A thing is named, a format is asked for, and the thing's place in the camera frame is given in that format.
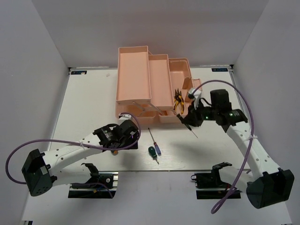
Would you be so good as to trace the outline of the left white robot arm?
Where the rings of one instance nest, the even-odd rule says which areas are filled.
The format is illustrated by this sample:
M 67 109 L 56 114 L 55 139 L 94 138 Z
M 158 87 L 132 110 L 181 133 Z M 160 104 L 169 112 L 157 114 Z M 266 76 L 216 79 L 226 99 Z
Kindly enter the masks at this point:
M 82 140 L 47 152 L 32 150 L 22 167 L 22 174 L 31 196 L 39 196 L 53 186 L 84 183 L 94 187 L 99 182 L 95 169 L 71 170 L 69 165 L 104 151 L 133 149 L 140 138 L 140 124 L 124 120 L 94 130 Z

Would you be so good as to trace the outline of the stubby green grey screwdriver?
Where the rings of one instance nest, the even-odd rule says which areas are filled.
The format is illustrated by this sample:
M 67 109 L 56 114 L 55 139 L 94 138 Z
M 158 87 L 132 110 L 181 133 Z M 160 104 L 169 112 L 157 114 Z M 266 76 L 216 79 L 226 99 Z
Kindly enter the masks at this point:
M 150 146 L 148 148 L 148 153 L 149 155 L 152 157 L 153 160 L 155 160 L 157 162 L 157 164 L 159 164 L 159 161 L 158 161 L 158 156 L 156 154 L 156 150 L 154 147 Z

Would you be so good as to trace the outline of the yellow long nose pliers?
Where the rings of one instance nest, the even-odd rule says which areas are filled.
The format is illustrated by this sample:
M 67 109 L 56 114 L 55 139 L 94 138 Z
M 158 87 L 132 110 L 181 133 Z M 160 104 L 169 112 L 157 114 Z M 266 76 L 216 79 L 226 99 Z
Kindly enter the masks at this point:
M 175 96 L 174 96 L 174 107 L 173 110 L 176 112 L 177 107 L 180 106 L 180 114 L 184 113 L 185 110 L 185 104 L 184 104 L 184 99 L 182 97 L 182 93 L 181 91 L 179 91 L 179 89 L 175 90 Z

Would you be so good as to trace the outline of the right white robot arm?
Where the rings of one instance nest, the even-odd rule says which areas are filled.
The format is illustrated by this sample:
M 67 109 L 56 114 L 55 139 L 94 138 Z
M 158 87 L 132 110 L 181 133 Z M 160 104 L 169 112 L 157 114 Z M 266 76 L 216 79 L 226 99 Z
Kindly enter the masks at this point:
M 215 121 L 234 141 L 246 159 L 251 173 L 243 172 L 239 180 L 234 180 L 238 170 L 229 163 L 213 166 L 212 183 L 222 187 L 226 183 L 246 193 L 251 204 L 264 208 L 289 199 L 294 175 L 290 170 L 283 170 L 270 158 L 256 136 L 247 117 L 240 109 L 233 109 L 229 94 L 225 89 L 210 92 L 211 104 L 204 106 L 201 91 L 191 88 L 187 97 L 192 100 L 188 114 L 182 119 L 187 126 L 199 127 L 206 120 Z

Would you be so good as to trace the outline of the blue red handled screwdriver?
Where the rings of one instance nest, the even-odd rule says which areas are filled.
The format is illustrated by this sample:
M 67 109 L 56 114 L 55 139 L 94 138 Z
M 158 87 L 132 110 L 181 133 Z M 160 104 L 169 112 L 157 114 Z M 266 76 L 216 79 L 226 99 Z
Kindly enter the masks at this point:
M 150 136 L 151 136 L 151 138 L 152 138 L 152 140 L 153 140 L 153 144 L 154 144 L 154 148 L 155 148 L 155 150 L 156 150 L 156 153 L 158 154 L 158 156 L 161 156 L 161 150 L 160 150 L 160 148 L 159 148 L 157 142 L 154 140 L 154 137 L 153 137 L 153 135 L 152 135 L 152 132 L 151 132 L 150 128 L 148 128 L 148 131 L 149 131 Z

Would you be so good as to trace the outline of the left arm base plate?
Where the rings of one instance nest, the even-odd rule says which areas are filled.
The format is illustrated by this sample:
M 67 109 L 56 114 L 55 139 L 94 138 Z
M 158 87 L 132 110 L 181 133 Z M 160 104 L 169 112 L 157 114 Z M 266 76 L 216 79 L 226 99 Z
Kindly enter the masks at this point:
M 100 172 L 87 182 L 72 183 L 68 191 L 70 199 L 113 199 L 118 186 L 118 172 Z

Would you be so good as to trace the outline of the black green precision screwdriver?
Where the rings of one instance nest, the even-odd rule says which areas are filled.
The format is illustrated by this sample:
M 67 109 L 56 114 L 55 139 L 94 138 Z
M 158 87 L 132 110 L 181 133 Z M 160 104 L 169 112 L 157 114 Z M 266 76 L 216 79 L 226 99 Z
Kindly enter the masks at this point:
M 192 130 L 192 128 L 191 128 L 187 123 L 185 123 L 184 118 L 183 118 L 180 114 L 177 114 L 176 117 L 180 120 L 180 122 L 181 122 L 183 125 L 185 125 L 185 126 L 187 127 L 187 129 L 188 129 L 189 131 L 191 131 L 191 132 L 194 134 L 194 136 L 195 136 L 196 138 L 198 138 L 198 136 L 194 133 L 194 131 Z

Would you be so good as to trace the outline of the pink plastic toolbox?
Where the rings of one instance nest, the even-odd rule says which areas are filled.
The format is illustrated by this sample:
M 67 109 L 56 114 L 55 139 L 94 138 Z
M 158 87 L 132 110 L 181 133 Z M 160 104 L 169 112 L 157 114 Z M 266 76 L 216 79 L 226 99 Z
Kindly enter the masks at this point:
M 175 90 L 184 99 L 185 117 L 191 100 L 191 88 L 201 84 L 191 75 L 186 58 L 169 58 L 168 54 L 152 54 L 147 46 L 120 47 L 118 55 L 116 115 L 128 112 L 141 124 L 176 124 L 181 107 L 174 107 Z

